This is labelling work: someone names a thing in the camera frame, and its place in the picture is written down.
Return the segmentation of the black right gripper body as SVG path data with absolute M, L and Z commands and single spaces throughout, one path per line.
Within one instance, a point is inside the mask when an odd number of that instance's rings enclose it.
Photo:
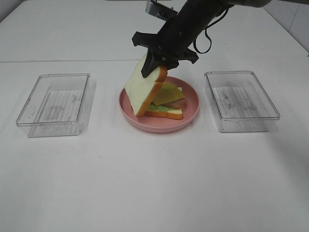
M 165 56 L 169 62 L 167 68 L 176 68 L 182 60 L 195 63 L 198 60 L 196 52 L 188 46 L 194 37 L 186 33 L 181 27 L 166 22 L 156 34 L 135 32 L 132 37 L 134 46 L 153 49 Z

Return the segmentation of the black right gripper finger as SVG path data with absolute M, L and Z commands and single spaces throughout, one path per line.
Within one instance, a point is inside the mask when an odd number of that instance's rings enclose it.
M 148 77 L 157 67 L 162 67 L 165 74 L 167 74 L 168 62 L 169 60 L 165 56 L 148 48 L 145 62 L 141 70 L 143 78 Z

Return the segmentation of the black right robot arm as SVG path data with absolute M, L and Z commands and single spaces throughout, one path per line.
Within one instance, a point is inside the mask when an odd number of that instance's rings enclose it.
M 147 55 L 141 74 L 146 78 L 155 68 L 165 66 L 174 69 L 180 60 L 195 63 L 198 50 L 190 50 L 198 35 L 218 16 L 226 15 L 234 5 L 260 8 L 267 0 L 188 0 L 180 11 L 175 11 L 155 0 L 146 3 L 146 13 L 164 20 L 156 34 L 136 32 L 132 37 L 134 46 L 146 47 Z

